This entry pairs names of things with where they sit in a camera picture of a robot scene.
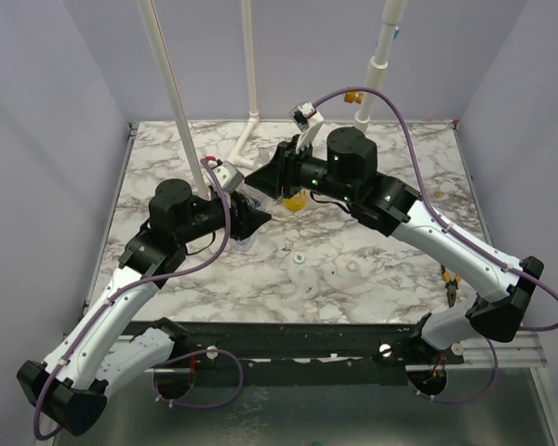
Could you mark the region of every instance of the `gray wall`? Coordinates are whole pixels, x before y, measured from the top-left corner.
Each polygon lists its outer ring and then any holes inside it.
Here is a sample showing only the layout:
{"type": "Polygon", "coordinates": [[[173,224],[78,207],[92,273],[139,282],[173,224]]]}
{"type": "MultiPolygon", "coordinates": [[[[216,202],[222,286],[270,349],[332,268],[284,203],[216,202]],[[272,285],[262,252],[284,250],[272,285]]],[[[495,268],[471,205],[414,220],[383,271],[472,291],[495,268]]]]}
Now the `gray wall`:
{"type": "MultiPolygon", "coordinates": [[[[526,0],[411,0],[383,89],[409,119],[458,118],[526,0]]],[[[134,1],[64,0],[127,120],[172,117],[134,1]]],[[[189,118],[247,116],[239,0],[157,0],[189,118]]],[[[384,1],[253,0],[259,107],[361,84],[384,1]]],[[[351,119],[338,100],[329,118],[351,119]]],[[[391,119],[382,108],[375,117],[391,119]]]]}
{"type": "MultiPolygon", "coordinates": [[[[459,130],[495,243],[541,258],[558,291],[558,0],[528,2],[459,130]]],[[[527,322],[557,319],[537,293],[527,322]]],[[[541,338],[558,397],[558,331],[541,338]]]]}
{"type": "Polygon", "coordinates": [[[80,314],[126,136],[61,0],[0,0],[0,446],[32,443],[15,374],[80,314]]]}

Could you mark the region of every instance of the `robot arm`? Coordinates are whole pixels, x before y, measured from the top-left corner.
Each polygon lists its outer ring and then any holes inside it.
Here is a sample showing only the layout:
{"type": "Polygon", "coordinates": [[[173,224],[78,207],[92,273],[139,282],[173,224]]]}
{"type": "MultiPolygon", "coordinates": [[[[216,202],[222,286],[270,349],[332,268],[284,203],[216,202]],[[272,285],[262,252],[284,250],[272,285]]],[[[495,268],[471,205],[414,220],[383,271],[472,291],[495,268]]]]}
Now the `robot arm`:
{"type": "MultiPolygon", "coordinates": [[[[214,170],[221,187],[230,194],[231,237],[243,240],[271,216],[248,207],[247,198],[235,191],[244,177],[233,165],[218,164],[214,170]]],[[[20,367],[17,379],[29,402],[37,404],[48,387],[40,401],[42,412],[73,435],[81,435],[98,420],[116,390],[170,356],[189,352],[181,327],[158,322],[127,347],[108,355],[133,316],[166,281],[146,282],[113,297],[131,283],[174,272],[186,258],[186,243],[224,225],[219,196],[203,200],[180,179],[159,184],[149,202],[149,220],[126,245],[99,300],[41,363],[26,361],[20,367]],[[72,345],[72,355],[65,356],[72,345]]]]}
{"type": "Polygon", "coordinates": [[[246,184],[273,198],[308,189],[341,200],[362,225],[415,246],[459,273],[477,291],[477,299],[422,318],[413,336],[420,348],[443,350],[477,335],[510,342],[535,289],[510,269],[538,278],[543,264],[534,257],[520,260],[501,253],[455,226],[456,232],[504,260],[509,267],[501,269],[453,237],[453,223],[442,216],[448,225],[443,229],[434,221],[417,190],[377,172],[376,144],[354,127],[328,135],[326,161],[313,157],[309,135],[318,133],[322,116],[310,103],[294,110],[292,117],[304,133],[279,143],[271,161],[246,177],[246,184]],[[306,115],[313,117],[308,124],[306,115]]]}

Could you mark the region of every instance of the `metal floor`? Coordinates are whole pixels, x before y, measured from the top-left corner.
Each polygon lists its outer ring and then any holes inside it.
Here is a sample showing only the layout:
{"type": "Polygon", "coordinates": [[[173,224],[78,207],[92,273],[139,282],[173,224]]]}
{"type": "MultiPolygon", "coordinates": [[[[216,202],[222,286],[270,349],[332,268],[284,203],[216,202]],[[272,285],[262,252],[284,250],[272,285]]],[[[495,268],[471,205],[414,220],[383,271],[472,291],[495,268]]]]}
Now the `metal floor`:
{"type": "MultiPolygon", "coordinates": [[[[478,392],[487,370],[449,372],[443,396],[478,392]]],[[[213,402],[231,389],[197,388],[191,400],[213,402]]],[[[425,401],[408,387],[249,387],[214,411],[169,409],[154,402],[144,374],[110,401],[83,437],[59,435],[59,446],[223,445],[522,445],[551,444],[531,373],[500,370],[483,400],[461,406],[425,401]]]]}

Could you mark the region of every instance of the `vertical pipe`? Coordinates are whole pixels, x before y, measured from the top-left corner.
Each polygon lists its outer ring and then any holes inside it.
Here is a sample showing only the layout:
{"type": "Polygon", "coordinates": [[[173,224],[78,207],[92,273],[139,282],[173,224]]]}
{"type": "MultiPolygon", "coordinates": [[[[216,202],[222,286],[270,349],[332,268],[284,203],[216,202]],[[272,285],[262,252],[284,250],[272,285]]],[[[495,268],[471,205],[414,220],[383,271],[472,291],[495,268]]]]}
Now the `vertical pipe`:
{"type": "Polygon", "coordinates": [[[250,117],[242,135],[238,138],[227,159],[248,169],[254,168],[254,162],[240,157],[240,151],[250,137],[252,130],[259,123],[259,106],[257,104],[257,83],[254,70],[254,38],[252,36],[252,4],[250,0],[242,0],[242,32],[244,35],[244,55],[246,57],[246,82],[248,85],[248,112],[250,117]]]}
{"type": "Polygon", "coordinates": [[[166,42],[164,34],[161,29],[161,24],[157,18],[157,11],[153,0],[137,0],[139,6],[140,16],[142,17],[142,24],[145,27],[151,50],[157,62],[157,67],[166,86],[167,98],[169,105],[174,113],[176,120],[176,127],[178,128],[179,138],[184,147],[188,164],[193,172],[194,183],[196,184],[196,192],[201,198],[208,198],[205,179],[198,162],[198,155],[194,148],[193,137],[186,121],[184,108],[182,107],[181,97],[179,95],[178,84],[171,66],[171,60],[167,54],[166,42]]]}
{"type": "MultiPolygon", "coordinates": [[[[365,86],[369,88],[379,89],[382,84],[382,78],[389,66],[392,40],[394,39],[397,26],[403,18],[406,4],[407,0],[387,0],[387,3],[384,5],[379,42],[374,56],[368,63],[368,71],[365,76],[365,86]]],[[[366,131],[370,122],[370,109],[374,100],[373,95],[364,95],[362,105],[355,114],[353,125],[363,132],[366,131]]]]}
{"type": "Polygon", "coordinates": [[[252,37],[252,5],[250,0],[242,0],[242,32],[246,56],[246,81],[248,83],[248,107],[250,117],[259,116],[257,105],[257,83],[254,71],[254,39],[252,37]]]}

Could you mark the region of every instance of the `cable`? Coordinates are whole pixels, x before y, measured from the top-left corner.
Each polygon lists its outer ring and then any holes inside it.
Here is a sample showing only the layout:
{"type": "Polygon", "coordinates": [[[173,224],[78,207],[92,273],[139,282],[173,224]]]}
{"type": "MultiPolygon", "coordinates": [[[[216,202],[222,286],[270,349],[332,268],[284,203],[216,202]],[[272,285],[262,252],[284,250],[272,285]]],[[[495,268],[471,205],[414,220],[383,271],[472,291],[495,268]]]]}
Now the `cable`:
{"type": "Polygon", "coordinates": [[[490,393],[490,391],[494,388],[494,385],[496,384],[497,380],[498,380],[498,355],[496,354],[496,349],[494,348],[494,345],[492,344],[492,342],[489,339],[485,339],[485,342],[487,342],[487,344],[490,346],[490,350],[492,351],[492,359],[494,360],[494,369],[492,371],[492,377],[490,378],[490,382],[487,383],[487,386],[484,387],[484,389],[473,395],[472,397],[467,397],[467,398],[461,398],[459,400],[443,400],[441,398],[435,397],[433,395],[426,395],[425,393],[422,393],[421,391],[419,391],[419,389],[411,382],[409,382],[409,385],[416,391],[416,395],[421,396],[423,399],[425,400],[430,400],[433,402],[439,402],[441,404],[466,404],[468,402],[474,402],[476,400],[479,400],[480,398],[484,397],[485,395],[487,395],[488,393],[490,393]]]}
{"type": "Polygon", "coordinates": [[[216,234],[217,234],[216,232],[213,232],[213,236],[211,237],[211,242],[207,246],[205,246],[204,248],[199,249],[198,251],[194,251],[193,253],[189,253],[188,252],[188,247],[186,247],[186,249],[185,249],[186,256],[196,256],[197,254],[201,254],[207,248],[210,248],[211,244],[213,244],[215,242],[215,239],[217,238],[216,234]]]}
{"type": "Polygon", "coordinates": [[[177,277],[186,276],[188,274],[192,274],[193,272],[200,271],[201,269],[208,267],[215,260],[217,260],[219,256],[221,256],[221,253],[227,246],[227,242],[230,240],[230,234],[232,233],[230,206],[227,202],[225,192],[223,191],[223,188],[219,184],[219,180],[215,176],[213,170],[208,166],[208,161],[205,159],[201,160],[201,165],[204,167],[206,172],[211,177],[211,181],[213,182],[215,192],[221,198],[221,206],[223,207],[223,215],[225,217],[225,231],[223,233],[223,240],[221,241],[221,245],[219,246],[219,249],[215,252],[215,254],[213,254],[213,256],[211,256],[209,259],[207,259],[200,265],[197,265],[196,267],[188,268],[183,271],[169,272],[168,274],[160,274],[158,276],[145,277],[143,279],[140,279],[139,281],[129,283],[128,285],[119,288],[115,293],[113,293],[113,295],[111,295],[106,299],[106,301],[101,305],[101,307],[99,307],[95,311],[91,319],[86,323],[86,325],[83,327],[79,335],[70,344],[68,349],[64,352],[60,361],[58,362],[58,364],[56,364],[54,370],[52,370],[52,373],[49,374],[46,382],[44,383],[41,391],[39,392],[39,396],[37,397],[37,403],[35,404],[35,409],[33,411],[33,433],[37,439],[39,440],[51,439],[62,430],[62,426],[58,426],[52,432],[45,435],[42,434],[41,431],[39,430],[41,409],[44,405],[46,394],[49,391],[49,388],[51,387],[52,383],[54,382],[54,379],[56,379],[56,376],[58,375],[60,370],[64,367],[64,364],[68,362],[68,359],[73,355],[76,348],[80,345],[81,341],[85,338],[86,334],[93,327],[95,322],[100,318],[101,314],[103,314],[103,312],[107,308],[113,305],[118,298],[120,298],[122,295],[132,290],[133,288],[136,288],[139,285],[143,285],[145,283],[150,283],[150,282],[166,281],[168,279],[174,279],[177,277]]]}
{"type": "Polygon", "coordinates": [[[347,207],[345,207],[344,204],[341,204],[339,202],[331,202],[328,200],[316,200],[316,197],[314,196],[314,192],[310,191],[310,198],[312,198],[315,202],[319,203],[319,204],[334,204],[335,206],[338,206],[341,208],[341,211],[343,211],[345,214],[351,214],[352,211],[350,211],[347,207]]]}
{"type": "Polygon", "coordinates": [[[188,358],[194,358],[194,357],[199,356],[199,355],[206,355],[207,353],[219,353],[220,355],[225,355],[225,356],[231,358],[233,360],[233,362],[235,362],[235,365],[237,365],[238,375],[239,375],[238,385],[237,385],[235,391],[233,392],[233,394],[230,395],[229,398],[227,398],[226,400],[223,400],[221,402],[215,402],[215,403],[212,403],[212,404],[194,404],[194,403],[191,403],[191,402],[182,402],[182,401],[178,401],[178,400],[167,400],[167,399],[163,398],[161,396],[161,394],[159,393],[159,389],[157,388],[157,381],[154,380],[153,381],[153,389],[157,392],[157,399],[155,401],[163,400],[170,405],[173,404],[174,406],[187,407],[189,409],[218,409],[219,407],[226,406],[227,404],[229,404],[230,402],[235,400],[238,397],[238,395],[240,395],[240,392],[242,391],[242,387],[244,386],[244,369],[242,368],[242,364],[240,363],[240,360],[238,360],[233,353],[231,353],[227,350],[221,350],[221,349],[218,349],[218,348],[217,349],[215,349],[215,348],[205,348],[203,350],[191,351],[190,353],[187,353],[187,354],[182,355],[182,356],[178,356],[177,358],[174,358],[172,360],[162,362],[161,364],[156,365],[155,367],[162,367],[162,366],[165,366],[165,365],[170,365],[170,364],[173,364],[174,362],[187,360],[188,358]]]}
{"type": "MultiPolygon", "coordinates": [[[[409,155],[411,157],[411,164],[413,165],[413,170],[416,173],[416,179],[418,180],[419,192],[421,193],[421,196],[423,198],[422,201],[423,201],[424,205],[426,206],[426,209],[428,210],[428,212],[432,216],[432,218],[436,222],[438,222],[438,224],[443,229],[448,228],[449,225],[441,218],[440,214],[438,214],[438,211],[436,211],[436,209],[434,209],[434,207],[432,206],[432,203],[430,203],[430,201],[428,200],[429,194],[428,194],[428,191],[426,190],[426,185],[424,184],[423,178],[421,176],[421,172],[419,171],[418,156],[416,155],[416,151],[413,147],[413,141],[411,140],[411,135],[409,134],[409,127],[407,126],[407,123],[405,122],[405,119],[403,118],[403,115],[401,114],[401,112],[395,107],[395,105],[392,103],[392,101],[389,98],[387,98],[383,93],[381,93],[380,91],[378,91],[374,88],[367,88],[365,86],[348,86],[348,87],[345,87],[345,88],[341,88],[340,90],[334,91],[332,93],[329,93],[326,96],[323,96],[322,98],[315,101],[312,105],[313,105],[314,108],[317,108],[319,105],[327,102],[329,99],[334,98],[336,96],[340,96],[340,95],[342,95],[344,93],[347,93],[349,91],[364,91],[366,93],[370,93],[374,96],[377,96],[377,97],[381,98],[391,108],[392,112],[394,113],[394,115],[397,118],[397,121],[399,121],[399,124],[401,125],[401,127],[403,129],[403,133],[405,135],[405,141],[407,143],[407,148],[409,149],[409,155]]],[[[549,285],[542,282],[540,279],[536,279],[535,277],[527,274],[526,272],[524,272],[520,269],[512,268],[506,262],[503,262],[502,260],[498,259],[497,257],[491,255],[485,249],[483,249],[481,246],[472,242],[471,240],[469,240],[468,238],[463,236],[463,234],[456,231],[454,228],[448,228],[448,232],[450,232],[457,240],[459,240],[460,242],[464,243],[466,246],[471,248],[475,253],[479,254],[482,257],[485,257],[486,259],[488,259],[489,261],[491,261],[495,265],[498,265],[502,270],[511,272],[511,273],[516,274],[517,276],[521,277],[522,279],[526,279],[526,280],[532,282],[533,284],[535,284],[536,286],[538,286],[539,288],[544,290],[546,293],[551,295],[551,297],[553,297],[554,300],[556,300],[556,302],[558,302],[558,293],[556,293],[554,290],[552,290],[549,285]]],[[[549,331],[555,330],[557,328],[558,328],[558,322],[553,323],[551,325],[546,325],[546,326],[543,326],[543,327],[523,327],[523,330],[528,331],[528,332],[549,332],[549,331]]]]}
{"type": "Polygon", "coordinates": [[[443,364],[443,370],[444,370],[445,368],[444,360],[445,360],[445,355],[443,353],[438,355],[438,361],[434,364],[434,367],[432,368],[432,376],[434,377],[436,376],[436,369],[438,369],[438,366],[440,364],[443,364]]]}

